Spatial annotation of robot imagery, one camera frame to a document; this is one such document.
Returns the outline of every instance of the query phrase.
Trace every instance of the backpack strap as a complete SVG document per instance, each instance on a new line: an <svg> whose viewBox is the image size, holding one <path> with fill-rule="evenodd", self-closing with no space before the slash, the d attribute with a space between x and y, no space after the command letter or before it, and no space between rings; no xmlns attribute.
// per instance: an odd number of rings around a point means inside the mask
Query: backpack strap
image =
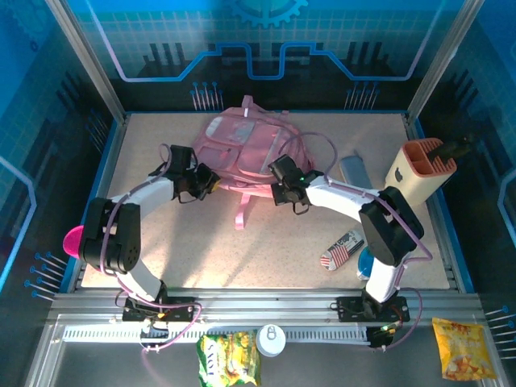
<svg viewBox="0 0 516 387"><path fill-rule="evenodd" d="M288 121L289 119L289 111L288 110L282 110L280 115L278 116L278 119L281 121Z"/></svg>
<svg viewBox="0 0 516 387"><path fill-rule="evenodd" d="M245 109L245 108L248 108L248 109L254 109L254 110L257 110L259 111L260 113L268 113L266 109L264 109L263 107L260 107L258 105L256 105L253 100L252 100L252 96L251 95L244 95L243 96L243 100L242 100L242 107Z"/></svg>
<svg viewBox="0 0 516 387"><path fill-rule="evenodd" d="M248 208L249 202L251 201L251 195L242 193L242 199L240 200L239 209L236 211L235 216L235 229L243 230L245 227L245 211Z"/></svg>

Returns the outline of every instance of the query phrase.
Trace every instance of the gear logo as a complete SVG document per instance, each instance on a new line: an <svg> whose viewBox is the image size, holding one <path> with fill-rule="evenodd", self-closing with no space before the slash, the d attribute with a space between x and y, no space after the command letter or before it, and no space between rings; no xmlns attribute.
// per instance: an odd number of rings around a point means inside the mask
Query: gear logo
<svg viewBox="0 0 516 387"><path fill-rule="evenodd" d="M290 22L292 16L299 16L299 9L307 6L307 0L226 0L233 16L239 16L242 23L251 22L253 27L264 28L281 22Z"/></svg>
<svg viewBox="0 0 516 387"><path fill-rule="evenodd" d="M48 10L44 0L0 0L0 8L11 12L23 31L35 40L48 23Z"/></svg>

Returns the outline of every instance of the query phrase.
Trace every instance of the backpack handle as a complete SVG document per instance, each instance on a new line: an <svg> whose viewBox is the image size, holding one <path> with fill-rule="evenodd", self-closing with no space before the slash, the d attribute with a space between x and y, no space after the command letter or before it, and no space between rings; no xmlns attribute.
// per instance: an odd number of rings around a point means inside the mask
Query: backpack handle
<svg viewBox="0 0 516 387"><path fill-rule="evenodd" d="M256 105L253 101L252 101L252 96L251 95L244 95L243 96L243 100L242 100L242 107L243 108L249 108L249 109L256 109L258 110L260 113L268 113L266 109L264 109L263 107L260 107L258 105Z"/></svg>

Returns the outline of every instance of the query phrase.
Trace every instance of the chip bag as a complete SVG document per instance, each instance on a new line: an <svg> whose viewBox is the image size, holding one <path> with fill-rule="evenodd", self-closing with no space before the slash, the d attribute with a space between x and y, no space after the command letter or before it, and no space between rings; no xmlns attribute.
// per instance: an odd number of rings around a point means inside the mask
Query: chip bag
<svg viewBox="0 0 516 387"><path fill-rule="evenodd" d="M484 342L482 325L433 318L443 378L452 381L496 379Z"/></svg>
<svg viewBox="0 0 516 387"><path fill-rule="evenodd" d="M197 343L201 387L260 385L256 331L204 335Z"/></svg>

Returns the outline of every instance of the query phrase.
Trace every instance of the black clamp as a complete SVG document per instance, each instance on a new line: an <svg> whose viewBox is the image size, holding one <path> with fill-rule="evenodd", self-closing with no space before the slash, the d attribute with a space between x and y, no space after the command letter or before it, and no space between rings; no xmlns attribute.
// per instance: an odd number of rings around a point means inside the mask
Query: black clamp
<svg viewBox="0 0 516 387"><path fill-rule="evenodd" d="M192 148L171 145L170 150L172 162L163 177L174 183L173 199L178 198L180 203L185 203L181 200L181 193L188 192L195 200L203 200L217 188L220 177L205 164L198 163ZM166 164L162 163L149 176L162 173Z"/></svg>
<svg viewBox="0 0 516 387"><path fill-rule="evenodd" d="M271 185L274 204L281 206L292 203L293 212L296 215L308 212L310 200L306 195L306 189L316 177L322 176L323 173L314 170L304 173L287 155L283 155L269 164L268 168L278 181ZM296 210L298 203L301 203L304 210Z"/></svg>

